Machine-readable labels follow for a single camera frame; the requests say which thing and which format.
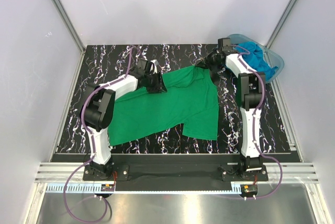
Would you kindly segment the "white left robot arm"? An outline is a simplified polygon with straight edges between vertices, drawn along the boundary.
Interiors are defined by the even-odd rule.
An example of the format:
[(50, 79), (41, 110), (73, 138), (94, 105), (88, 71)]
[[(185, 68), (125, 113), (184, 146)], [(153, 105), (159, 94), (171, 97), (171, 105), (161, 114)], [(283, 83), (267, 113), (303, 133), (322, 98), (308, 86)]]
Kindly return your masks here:
[(115, 101), (144, 87), (148, 93), (162, 93), (167, 89), (157, 60), (140, 59), (126, 74), (99, 85), (89, 85), (81, 105), (80, 118), (89, 140), (91, 155), (85, 162), (84, 179), (108, 180), (116, 175), (108, 140)]

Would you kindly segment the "green t shirt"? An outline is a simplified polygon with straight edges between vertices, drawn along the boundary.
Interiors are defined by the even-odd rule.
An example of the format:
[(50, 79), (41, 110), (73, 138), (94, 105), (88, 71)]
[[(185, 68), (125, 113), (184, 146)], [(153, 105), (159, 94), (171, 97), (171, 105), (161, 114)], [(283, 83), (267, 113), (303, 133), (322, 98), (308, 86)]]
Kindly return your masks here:
[(110, 145), (124, 144), (182, 124), (186, 137), (217, 140), (219, 102), (210, 70), (194, 65), (163, 74), (166, 92), (145, 88), (115, 101)]

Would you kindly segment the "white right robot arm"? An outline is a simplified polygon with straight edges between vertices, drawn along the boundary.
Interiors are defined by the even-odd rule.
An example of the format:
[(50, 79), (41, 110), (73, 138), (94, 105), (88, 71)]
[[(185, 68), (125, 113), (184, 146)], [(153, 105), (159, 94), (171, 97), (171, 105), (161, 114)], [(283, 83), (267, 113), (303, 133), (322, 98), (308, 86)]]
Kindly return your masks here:
[(257, 71), (244, 58), (250, 51), (231, 43), (230, 38), (219, 38), (217, 46), (196, 64), (213, 73), (228, 68), (238, 79), (236, 103), (242, 116), (242, 146), (240, 160), (232, 176), (242, 180), (257, 180), (262, 174), (263, 158), (260, 151), (260, 118), (265, 99), (265, 73)]

